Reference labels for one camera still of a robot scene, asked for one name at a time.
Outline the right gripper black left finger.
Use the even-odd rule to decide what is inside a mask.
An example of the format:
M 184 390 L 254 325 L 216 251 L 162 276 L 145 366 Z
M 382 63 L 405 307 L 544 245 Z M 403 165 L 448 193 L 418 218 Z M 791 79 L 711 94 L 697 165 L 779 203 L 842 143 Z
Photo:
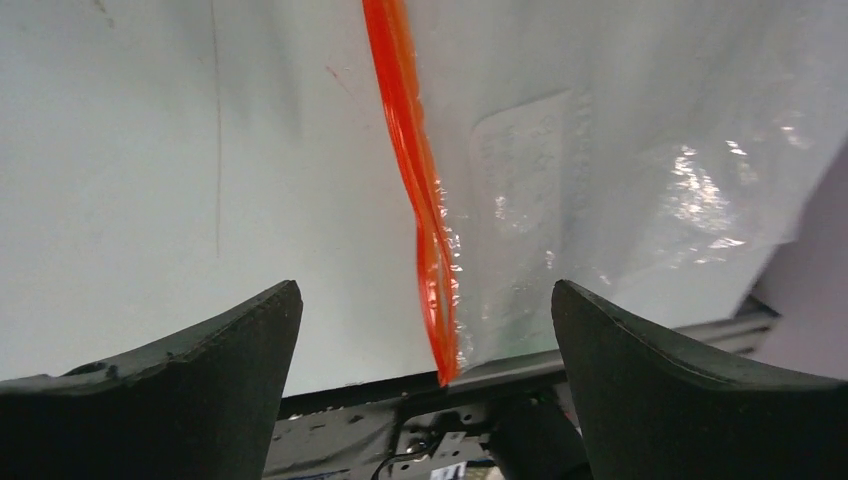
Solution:
M 1 385 L 5 479 L 258 479 L 298 338 L 292 280 L 147 345 Z

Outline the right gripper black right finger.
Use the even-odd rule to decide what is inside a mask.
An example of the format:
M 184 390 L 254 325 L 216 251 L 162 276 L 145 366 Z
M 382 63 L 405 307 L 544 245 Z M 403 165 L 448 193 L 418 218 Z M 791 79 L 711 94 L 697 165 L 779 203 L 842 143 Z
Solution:
M 843 479 L 847 385 L 737 356 L 566 280 L 551 315 L 598 479 Z

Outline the clear zip bag orange zipper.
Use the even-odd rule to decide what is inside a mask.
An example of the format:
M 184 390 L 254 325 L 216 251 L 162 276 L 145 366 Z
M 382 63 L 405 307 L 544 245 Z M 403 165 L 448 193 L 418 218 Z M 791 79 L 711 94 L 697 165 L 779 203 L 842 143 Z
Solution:
M 730 317 L 847 138 L 843 1 L 366 1 L 441 384 L 574 281 Z

